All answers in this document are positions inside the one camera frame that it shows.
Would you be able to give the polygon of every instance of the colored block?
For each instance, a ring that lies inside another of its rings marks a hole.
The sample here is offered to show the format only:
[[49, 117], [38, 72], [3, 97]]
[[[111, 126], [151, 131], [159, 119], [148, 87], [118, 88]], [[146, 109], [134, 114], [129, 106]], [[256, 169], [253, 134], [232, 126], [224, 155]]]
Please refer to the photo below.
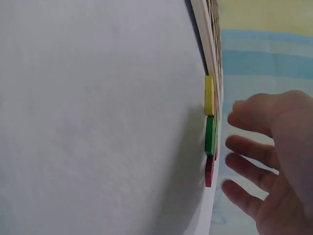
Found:
[[204, 113], [207, 116], [214, 116], [215, 100], [214, 100], [214, 83], [212, 76], [205, 76], [204, 90]]
[[214, 171], [214, 159], [208, 157], [205, 165], [205, 186], [207, 188], [210, 188], [212, 186], [213, 171]]
[[204, 151], [207, 156], [213, 156], [214, 140], [215, 140], [215, 127], [214, 118], [209, 116], [206, 118], [206, 130], [205, 130], [205, 145]]

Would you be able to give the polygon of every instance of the white board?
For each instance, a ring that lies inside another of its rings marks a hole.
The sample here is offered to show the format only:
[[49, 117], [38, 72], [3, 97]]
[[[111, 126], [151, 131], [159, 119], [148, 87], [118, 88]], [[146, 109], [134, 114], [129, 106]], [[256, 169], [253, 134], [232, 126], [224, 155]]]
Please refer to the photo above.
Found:
[[203, 78], [182, 0], [0, 1], [0, 234], [202, 235]]

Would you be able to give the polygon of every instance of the fabric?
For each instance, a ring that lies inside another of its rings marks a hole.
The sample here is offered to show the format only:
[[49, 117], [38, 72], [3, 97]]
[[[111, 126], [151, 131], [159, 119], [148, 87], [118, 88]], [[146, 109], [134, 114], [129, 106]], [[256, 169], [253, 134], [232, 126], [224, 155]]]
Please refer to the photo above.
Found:
[[266, 194], [226, 167], [224, 158], [228, 150], [224, 141], [231, 134], [266, 143], [272, 140], [232, 128], [226, 117], [234, 101], [256, 93], [302, 90], [313, 95], [313, 1], [220, 0], [219, 4], [224, 106], [221, 161], [210, 235], [256, 235], [254, 222], [228, 201], [221, 191], [221, 182], [230, 178], [253, 195], [264, 198]]

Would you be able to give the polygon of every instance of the blue striped fabric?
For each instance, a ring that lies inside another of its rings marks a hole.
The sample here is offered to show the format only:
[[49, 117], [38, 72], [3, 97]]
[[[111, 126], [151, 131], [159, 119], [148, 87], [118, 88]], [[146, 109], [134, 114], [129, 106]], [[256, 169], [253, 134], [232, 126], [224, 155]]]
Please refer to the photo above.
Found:
[[224, 145], [231, 134], [263, 141], [264, 137], [231, 128], [226, 120], [236, 100], [256, 93], [276, 94], [303, 90], [313, 95], [313, 37], [281, 32], [222, 30], [224, 105], [218, 186], [216, 189], [210, 235], [257, 235], [255, 224], [232, 205], [220, 184], [230, 178], [253, 195], [264, 197], [253, 184], [238, 177], [224, 163]]

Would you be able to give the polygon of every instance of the yellow block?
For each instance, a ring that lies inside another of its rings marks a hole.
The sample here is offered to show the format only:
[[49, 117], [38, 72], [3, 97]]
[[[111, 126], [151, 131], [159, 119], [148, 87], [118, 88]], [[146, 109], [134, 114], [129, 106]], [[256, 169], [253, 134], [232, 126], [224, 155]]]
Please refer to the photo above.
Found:
[[214, 116], [214, 83], [212, 76], [205, 76], [204, 114]]

